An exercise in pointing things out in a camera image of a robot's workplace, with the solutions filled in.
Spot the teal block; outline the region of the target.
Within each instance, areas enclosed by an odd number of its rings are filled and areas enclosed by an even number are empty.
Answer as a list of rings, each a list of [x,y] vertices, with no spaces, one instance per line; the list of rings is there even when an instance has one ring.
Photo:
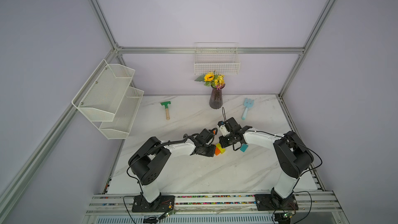
[[[248,144],[242,144],[239,150],[242,152],[245,152],[247,150],[247,148],[248,148]]]

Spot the orange block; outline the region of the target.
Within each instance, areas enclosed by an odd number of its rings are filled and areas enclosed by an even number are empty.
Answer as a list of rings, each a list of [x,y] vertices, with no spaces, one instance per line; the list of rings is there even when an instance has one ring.
[[[218,147],[216,147],[216,150],[215,150],[215,155],[219,155],[219,154],[221,154],[222,152],[221,152],[221,150],[220,150],[220,148],[218,148]]]

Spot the yellow rectangular block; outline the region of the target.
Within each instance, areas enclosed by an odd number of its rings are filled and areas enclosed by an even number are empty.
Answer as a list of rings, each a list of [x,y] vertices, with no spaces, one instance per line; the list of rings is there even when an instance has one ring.
[[[218,144],[216,145],[216,147],[217,147],[217,149],[219,150],[219,153],[220,153],[220,154],[225,153],[226,149],[225,149],[225,148],[222,148],[222,146],[221,146],[220,143],[218,143]]]

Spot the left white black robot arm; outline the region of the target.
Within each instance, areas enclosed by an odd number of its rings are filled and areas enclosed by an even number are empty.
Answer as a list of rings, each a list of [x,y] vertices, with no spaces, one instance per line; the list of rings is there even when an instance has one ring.
[[[161,141],[157,137],[149,138],[128,161],[128,170],[138,180],[141,196],[146,203],[152,204],[161,197],[157,178],[169,158],[199,155],[213,157],[216,145],[213,144],[216,128],[203,129],[200,133],[185,134],[180,141]]]

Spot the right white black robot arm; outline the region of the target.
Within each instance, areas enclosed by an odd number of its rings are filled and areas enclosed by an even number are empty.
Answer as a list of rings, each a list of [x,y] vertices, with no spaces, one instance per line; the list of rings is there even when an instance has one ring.
[[[299,179],[309,171],[314,161],[315,152],[304,145],[294,131],[271,134],[248,125],[242,127],[234,118],[218,122],[218,129],[221,132],[219,143],[222,148],[240,143],[241,146],[257,145],[274,150],[282,172],[270,196],[279,205],[293,196]]]

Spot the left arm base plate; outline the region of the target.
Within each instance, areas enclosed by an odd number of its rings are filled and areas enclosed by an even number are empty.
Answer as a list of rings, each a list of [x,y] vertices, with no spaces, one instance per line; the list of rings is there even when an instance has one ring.
[[[133,213],[163,213],[174,208],[175,196],[159,195],[153,202],[149,203],[143,196],[134,197],[131,211]]]

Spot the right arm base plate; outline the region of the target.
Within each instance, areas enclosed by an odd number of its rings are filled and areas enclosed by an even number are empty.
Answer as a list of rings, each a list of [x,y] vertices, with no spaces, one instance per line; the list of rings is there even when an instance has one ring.
[[[299,209],[294,194],[282,198],[274,190],[269,194],[256,194],[255,203],[258,211],[297,211]]]

